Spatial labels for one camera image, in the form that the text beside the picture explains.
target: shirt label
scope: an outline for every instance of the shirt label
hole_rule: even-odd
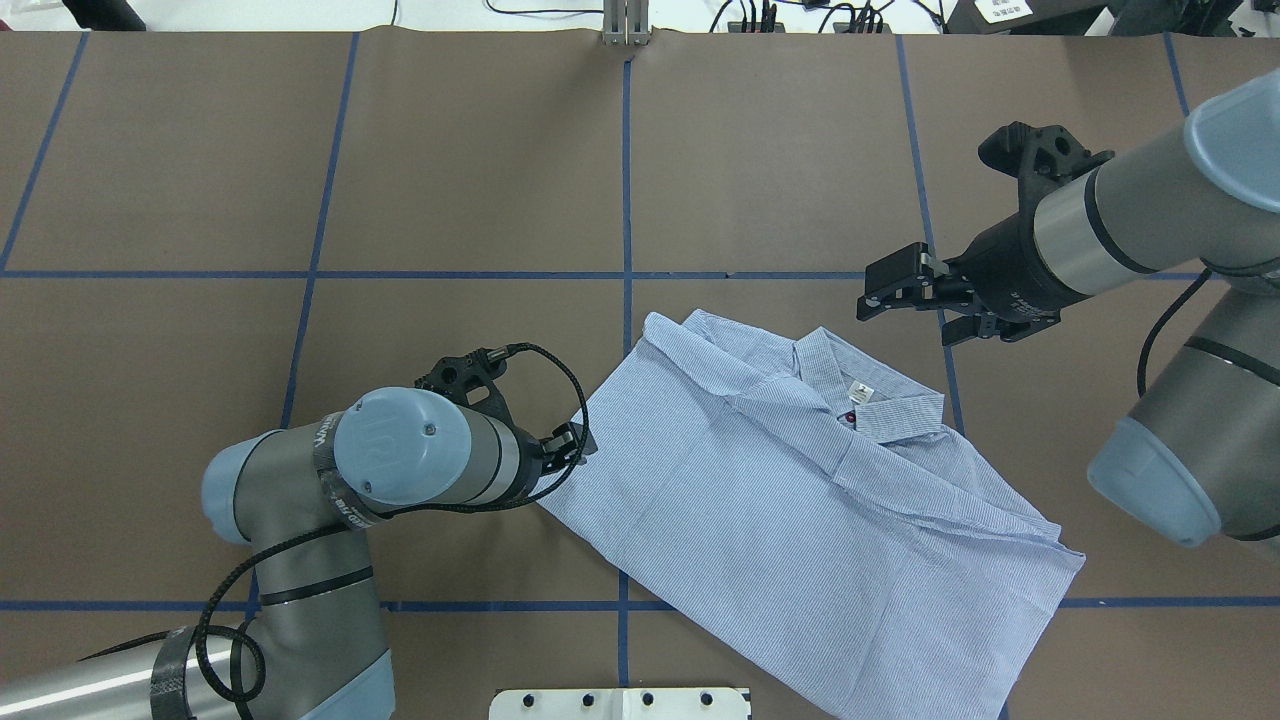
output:
[[[1027,0],[974,0],[974,6],[988,23],[996,24],[1032,14]]]
[[[876,389],[860,382],[855,380],[854,384],[849,386],[849,400],[858,405],[865,405],[873,395],[876,395]]]

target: shirt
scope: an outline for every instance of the shirt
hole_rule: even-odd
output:
[[[1084,557],[942,402],[822,328],[650,314],[541,502],[837,717],[991,720]]]

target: white mounting plate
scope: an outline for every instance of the white mounting plate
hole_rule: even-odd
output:
[[[703,705],[704,693],[710,705]],[[586,696],[591,705],[582,703]],[[502,691],[489,705],[489,720],[750,720],[750,698],[745,688]]]

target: blue tape line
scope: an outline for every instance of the blue tape line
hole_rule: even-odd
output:
[[[915,128],[915,105],[911,102],[911,81],[906,72],[906,44],[901,35],[895,35],[897,44],[897,70],[902,82],[902,102],[906,108],[906,132],[911,140],[911,164],[915,168],[915,193],[920,202],[920,219],[924,222],[924,242],[933,247],[933,220],[929,217],[929,196],[924,190],[924,163],[920,160],[920,140]]]
[[[1064,610],[1100,610],[1126,607],[1280,607],[1277,596],[1236,597],[1068,597],[1059,603]]]
[[[1146,281],[1187,282],[1199,273],[1152,273]],[[0,278],[27,279],[308,279],[307,270],[3,270]],[[316,279],[334,281],[620,281],[625,273],[612,270],[317,270]],[[726,273],[723,270],[636,270],[632,281],[860,281],[865,273],[820,273],[804,270]],[[1213,279],[1222,279],[1213,275]]]
[[[220,612],[242,612],[247,602],[223,601]],[[0,600],[0,612],[200,612],[201,600]]]
[[[915,127],[915,105],[911,102],[911,78],[906,70],[906,42],[901,35],[893,36],[897,45],[897,72],[902,83],[902,104],[906,110],[906,133],[911,141],[911,165],[915,168],[915,192],[920,202],[920,222],[924,228],[924,242],[929,251],[936,252],[933,243],[933,215],[929,213],[929,193],[924,187],[924,161],[920,159],[920,136]],[[938,310],[938,336],[942,336],[942,327],[947,324],[946,314]],[[942,363],[947,369],[947,389],[951,395],[951,418],[956,432],[964,433],[964,410],[960,409],[960,384],[956,380],[956,364],[951,348],[942,347]]]
[[[618,570],[618,687],[631,687],[631,579]]]
[[[58,94],[58,101],[54,102],[54,111],[49,115],[49,126],[45,127],[45,137],[40,141],[40,149],[36,151],[36,161],[31,164],[31,174],[27,176],[27,186],[22,190],[22,199],[18,200],[18,208],[13,213],[13,223],[9,224],[9,236],[4,241],[4,250],[0,250],[0,270],[4,270],[9,264],[9,255],[13,254],[13,246],[18,242],[18,231],[22,229],[22,218],[27,214],[27,204],[31,202],[31,193],[36,190],[36,179],[40,177],[40,168],[45,164],[45,155],[49,154],[49,143],[54,140],[54,129],[58,128],[58,120],[63,117],[63,108],[67,105],[67,96],[72,92],[72,82],[76,81],[76,70],[79,69],[79,60],[84,55],[84,46],[88,45],[90,33],[82,32],[79,42],[76,44],[76,54],[72,55],[72,65],[67,69],[67,78],[63,79],[63,90]]]
[[[653,270],[631,273],[631,277],[637,281],[860,281],[867,273]]]
[[[617,612],[614,600],[390,601],[390,612]]]
[[[617,281],[616,272],[536,272],[536,270],[319,270],[321,279],[457,279],[457,281]]]
[[[306,270],[5,270],[6,278],[36,279],[303,279]]]
[[[1165,55],[1169,58],[1169,72],[1174,76],[1174,90],[1178,91],[1178,106],[1183,109],[1183,117],[1192,113],[1187,105],[1187,92],[1183,91],[1183,73],[1178,69],[1178,53],[1174,51],[1174,35],[1165,33]]]
[[[342,128],[347,119],[347,101],[351,99],[351,78],[356,72],[356,49],[360,47],[360,33],[351,33],[351,47],[347,50],[347,73],[342,81],[342,100],[338,101],[338,120],[333,128],[333,147],[329,150],[329,169],[325,172],[324,195],[320,196],[320,217],[316,219],[316,237],[311,246],[311,265],[307,269],[307,287],[302,293],[302,311],[298,316],[298,333],[293,338],[293,357],[289,360],[289,380],[284,387],[284,409],[280,411],[280,427],[288,428],[293,419],[293,398],[298,389],[298,363],[302,359],[302,343],[307,336],[307,323],[311,319],[311,299],[315,295],[316,277],[320,269],[320,251],[324,249],[324,231],[329,222],[329,201],[333,197],[333,179],[338,173],[338,152],[342,149]]]
[[[622,63],[622,356],[631,352],[635,266],[631,254],[631,63]],[[618,570],[618,687],[631,684],[630,580]]]
[[[390,612],[617,612],[616,600],[387,601]],[[198,612],[201,600],[0,600],[0,612]],[[220,612],[243,612],[248,602],[225,601]],[[1062,610],[1162,607],[1280,607],[1280,596],[1069,597]],[[675,612],[662,601],[628,601],[628,612]]]
[[[622,63],[622,356],[631,352],[631,60]]]
[[[631,612],[673,612],[676,609],[660,600],[634,600],[627,603]]]
[[[938,310],[940,331],[943,324],[946,324],[946,320],[942,316],[942,310]],[[956,379],[956,359],[947,346],[942,346],[942,364],[947,368],[947,392],[951,393],[951,421],[955,424],[956,432],[964,436],[964,410],[960,406],[960,380]]]
[[[259,602],[257,592],[257,570],[253,570],[248,577],[248,602],[244,603],[244,621],[248,623],[252,620],[261,609],[262,603]]]

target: electrical cable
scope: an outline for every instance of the electrical cable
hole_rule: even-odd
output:
[[[237,565],[236,569],[232,570],[230,574],[227,575],[227,578],[218,585],[214,594],[209,597],[209,602],[205,603],[205,609],[201,611],[200,620],[196,623],[195,632],[191,635],[191,641],[196,646],[196,662],[200,665],[200,674],[204,675],[210,689],[218,693],[218,697],[228,702],[248,703],[262,693],[262,688],[266,684],[266,657],[262,655],[262,647],[257,644],[257,641],[244,633],[241,633],[239,630],[224,628],[221,625],[211,625],[214,611],[218,610],[218,605],[223,601],[223,596],[227,594],[227,591],[232,589],[232,585],[234,585],[236,582],[244,575],[244,573],[248,573],[255,565],[268,557],[293,550],[294,547],[308,543],[314,539],[347,532],[349,529],[351,528],[347,525],[329,525],[273,544],[261,552],[253,553],[248,560]],[[253,656],[253,669],[256,670],[257,678],[253,680],[253,687],[243,692],[227,687],[214,670],[214,664],[209,660],[209,635],[230,637],[232,634],[239,635],[236,639],[239,639],[239,642],[248,648],[250,655]]]
[[[1165,329],[1165,325],[1170,319],[1172,319],[1174,314],[1181,310],[1183,305],[1187,305],[1187,301],[1196,295],[1196,291],[1204,287],[1204,283],[1207,283],[1211,277],[1213,277],[1213,270],[1204,270],[1201,273],[1199,277],[1196,278],[1196,282],[1193,282],[1187,290],[1183,291],[1181,295],[1178,296],[1176,300],[1174,300],[1172,305],[1165,310],[1165,314],[1156,320],[1151,332],[1147,333],[1147,340],[1142,343],[1142,352],[1138,354],[1138,397],[1147,395],[1147,363],[1151,360],[1151,348],[1156,345],[1156,337],[1160,334],[1160,331]]]
[[[500,15],[544,15],[544,14],[549,14],[549,13],[558,13],[558,14],[562,14],[562,15],[603,15],[604,14],[604,10],[590,10],[590,9],[580,9],[580,10],[570,10],[570,9],[499,10],[498,8],[493,6],[493,0],[484,0],[484,4],[485,4],[486,8],[489,8],[490,10],[493,10],[494,13],[498,13]]]
[[[724,3],[721,5],[721,9],[716,12],[716,17],[712,18],[712,27],[707,32],[716,32],[716,26],[719,24],[721,17],[724,14],[724,10],[727,10],[728,6],[732,5],[732,4],[733,4],[733,0],[724,0]],[[746,20],[746,10],[744,9],[742,13],[744,13],[742,14],[742,20]]]
[[[150,635],[142,635],[141,638],[133,638],[132,641],[125,641],[120,644],[113,644],[106,650],[100,650],[93,655],[86,655],[77,660],[77,662],[84,662],[86,660],[93,660],[95,657],[102,657],[104,655],[114,655],[116,652],[124,652],[127,650],[133,650],[136,647],[142,647],[147,643],[154,643],[156,641],[163,641],[169,637],[169,633],[151,633]]]
[[[822,31],[827,29],[827,20],[831,19],[831,15],[835,15],[840,10],[849,10],[849,24],[854,24],[854,20],[858,18],[858,8],[854,8],[850,3],[837,3],[832,5],[831,9],[827,10],[827,15],[822,18],[822,24],[818,26],[818,35],[822,35]]]
[[[933,12],[933,8],[925,5],[924,0],[911,0],[911,4],[928,13],[929,19],[933,20],[933,24],[938,26],[938,31],[942,35],[947,33],[947,20],[942,17],[942,13],[946,12],[946,6],[942,4],[942,0],[938,0],[937,13]]]
[[[724,5],[727,6],[730,3],[732,3],[732,0],[727,0]],[[582,392],[582,384],[577,382],[577,377],[573,375],[573,372],[570,370],[568,365],[562,363],[559,357],[556,357],[549,351],[531,342],[517,342],[515,345],[508,345],[506,346],[506,350],[509,354],[508,357],[516,356],[526,351],[541,355],[543,357],[549,360],[553,365],[556,365],[561,373],[564,373],[564,377],[568,378],[570,384],[573,386],[573,393],[577,395],[579,411],[582,414],[582,437],[579,437],[577,430],[573,429],[572,425],[570,425],[570,432],[573,433],[573,439],[576,441],[577,447],[573,448],[573,455],[568,459],[568,464],[564,465],[564,471],[561,473],[558,478],[556,478],[556,482],[547,486],[544,489],[520,500],[503,502],[502,505],[458,505],[458,503],[425,502],[422,505],[412,505],[408,507],[399,507],[397,510],[392,510],[390,512],[384,514],[387,518],[394,518],[396,515],[403,515],[404,512],[412,512],[416,510],[444,510],[447,512],[462,512],[466,515],[470,515],[472,512],[497,512],[498,510],[513,510],[516,507],[522,507],[525,505],[538,502],[539,500],[550,495],[556,488],[564,484],[564,480],[568,479],[568,475],[570,473],[573,471],[573,468],[577,468],[577,464],[581,462],[582,454],[586,450],[589,438],[591,437],[591,423],[590,418],[588,418],[586,414],[586,393]]]

